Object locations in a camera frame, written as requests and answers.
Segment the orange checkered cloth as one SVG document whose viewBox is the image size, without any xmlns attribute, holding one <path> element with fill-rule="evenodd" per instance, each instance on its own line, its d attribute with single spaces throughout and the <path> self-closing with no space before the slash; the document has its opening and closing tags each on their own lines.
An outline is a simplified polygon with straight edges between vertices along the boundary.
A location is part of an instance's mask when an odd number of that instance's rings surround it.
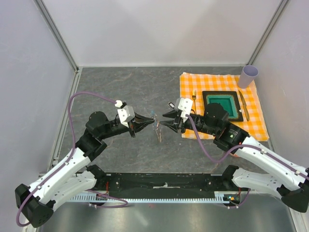
<svg viewBox="0 0 309 232">
<path fill-rule="evenodd" d="M 258 141 L 267 141 L 269 135 L 264 121 L 263 112 L 257 95 L 255 82 L 251 82 L 246 89 L 238 87 L 239 75 L 214 75 L 214 74 L 192 74 L 183 73 L 180 75 L 180 96 L 192 98 L 192 91 L 196 91 L 197 99 L 193 104 L 194 111 L 204 114 L 204 102 L 202 92 L 209 91 L 235 91 L 241 92 L 246 101 L 249 112 L 249 121 L 243 115 L 243 122 L 234 122 Z"/>
</svg>

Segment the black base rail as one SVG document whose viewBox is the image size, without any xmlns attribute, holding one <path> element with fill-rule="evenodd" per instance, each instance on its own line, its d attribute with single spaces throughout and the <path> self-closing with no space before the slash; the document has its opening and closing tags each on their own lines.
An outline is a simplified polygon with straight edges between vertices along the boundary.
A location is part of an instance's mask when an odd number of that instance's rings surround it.
<svg viewBox="0 0 309 232">
<path fill-rule="evenodd" d="M 239 187 L 221 174 L 109 173 L 91 189 L 122 199 L 171 199 L 210 198 L 216 191 L 238 192 Z"/>
</svg>

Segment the green square plate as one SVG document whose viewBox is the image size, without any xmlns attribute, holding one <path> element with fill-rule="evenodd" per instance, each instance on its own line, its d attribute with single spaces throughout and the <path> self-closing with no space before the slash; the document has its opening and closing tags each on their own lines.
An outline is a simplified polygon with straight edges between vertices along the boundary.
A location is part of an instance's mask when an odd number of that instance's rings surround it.
<svg viewBox="0 0 309 232">
<path fill-rule="evenodd" d="M 229 113 L 229 121 L 243 122 L 243 115 L 235 91 L 202 91 L 204 109 L 210 103 L 220 104 Z"/>
</svg>

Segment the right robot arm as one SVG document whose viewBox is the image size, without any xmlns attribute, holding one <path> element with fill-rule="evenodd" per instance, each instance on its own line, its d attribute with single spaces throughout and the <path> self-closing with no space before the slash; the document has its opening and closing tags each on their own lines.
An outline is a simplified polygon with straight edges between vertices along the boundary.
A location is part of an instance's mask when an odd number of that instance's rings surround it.
<svg viewBox="0 0 309 232">
<path fill-rule="evenodd" d="M 291 209 L 305 213 L 309 207 L 309 170 L 294 164 L 262 145 L 242 128 L 228 121 L 228 112 L 218 103 L 206 106 L 203 115 L 191 113 L 193 101 L 179 98 L 171 104 L 172 110 L 163 114 L 167 121 L 162 125 L 175 132 L 184 133 L 193 130 L 200 143 L 200 133 L 214 136 L 213 142 L 226 154 L 220 159 L 211 159 L 220 163 L 229 154 L 250 161 L 265 171 L 265 174 L 249 172 L 239 167 L 232 167 L 231 174 L 221 178 L 222 187 L 233 190 L 240 188 L 254 189 L 274 197 Z"/>
</svg>

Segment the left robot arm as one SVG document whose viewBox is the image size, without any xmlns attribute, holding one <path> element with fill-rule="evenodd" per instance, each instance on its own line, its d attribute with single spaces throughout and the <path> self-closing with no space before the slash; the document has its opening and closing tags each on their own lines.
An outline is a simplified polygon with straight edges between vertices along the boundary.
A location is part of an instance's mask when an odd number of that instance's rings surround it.
<svg viewBox="0 0 309 232">
<path fill-rule="evenodd" d="M 104 139 L 126 132 L 135 137 L 137 132 L 154 123 L 151 117 L 125 109 L 118 110 L 118 113 L 120 116 L 114 120 L 108 120 L 101 111 L 92 113 L 83 135 L 73 142 L 72 149 L 63 160 L 30 185 L 20 184 L 15 189 L 18 226 L 23 226 L 19 217 L 24 215 L 29 225 L 40 227 L 50 219 L 57 208 L 74 195 L 91 188 L 101 190 L 105 187 L 106 178 L 98 167 L 90 168 L 80 177 L 71 177 L 107 148 Z"/>
</svg>

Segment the gold knife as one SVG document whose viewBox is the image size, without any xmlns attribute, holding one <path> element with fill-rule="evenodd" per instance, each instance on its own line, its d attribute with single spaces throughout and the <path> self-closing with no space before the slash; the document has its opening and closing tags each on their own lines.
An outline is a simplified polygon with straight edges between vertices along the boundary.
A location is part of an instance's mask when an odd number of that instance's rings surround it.
<svg viewBox="0 0 309 232">
<path fill-rule="evenodd" d="M 242 92 L 239 90 L 239 96 L 241 98 L 241 101 L 242 101 L 242 104 L 243 104 L 243 108 L 244 108 L 244 113 L 245 113 L 245 116 L 246 116 L 246 120 L 247 121 L 250 121 L 250 115 L 249 115 L 249 111 L 247 109 L 247 104 L 246 104 L 246 101 L 244 99 L 244 96 L 242 94 Z"/>
</svg>

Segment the gold fork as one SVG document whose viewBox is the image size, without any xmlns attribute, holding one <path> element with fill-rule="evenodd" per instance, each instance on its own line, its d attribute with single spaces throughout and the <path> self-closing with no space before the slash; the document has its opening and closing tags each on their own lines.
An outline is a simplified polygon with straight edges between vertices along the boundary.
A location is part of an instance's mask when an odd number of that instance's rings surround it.
<svg viewBox="0 0 309 232">
<path fill-rule="evenodd" d="M 194 110 L 195 110 L 195 111 L 197 110 L 197 107 L 196 107 L 196 98 L 197 98 L 197 92 L 196 92 L 196 90 L 193 90 L 193 91 L 192 91 L 192 99 L 193 99 L 193 102 L 194 102 Z"/>
</svg>

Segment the lilac cup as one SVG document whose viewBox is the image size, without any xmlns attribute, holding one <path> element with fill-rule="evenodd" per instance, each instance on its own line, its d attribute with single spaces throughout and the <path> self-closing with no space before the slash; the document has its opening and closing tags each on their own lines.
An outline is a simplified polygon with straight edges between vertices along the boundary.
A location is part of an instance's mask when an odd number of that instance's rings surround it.
<svg viewBox="0 0 309 232">
<path fill-rule="evenodd" d="M 249 84 L 258 76 L 259 71 L 253 65 L 246 65 L 243 67 L 242 72 L 239 76 L 238 87 L 245 89 Z"/>
</svg>

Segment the black key tag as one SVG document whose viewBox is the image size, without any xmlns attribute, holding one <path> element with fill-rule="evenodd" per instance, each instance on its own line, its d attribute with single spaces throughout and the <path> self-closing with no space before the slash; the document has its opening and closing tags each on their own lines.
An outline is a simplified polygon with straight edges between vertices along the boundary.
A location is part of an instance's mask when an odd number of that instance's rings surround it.
<svg viewBox="0 0 309 232">
<path fill-rule="evenodd" d="M 175 109 L 175 104 L 172 103 L 172 102 L 169 102 L 169 103 L 168 103 L 168 106 L 169 106 L 171 109 Z"/>
</svg>

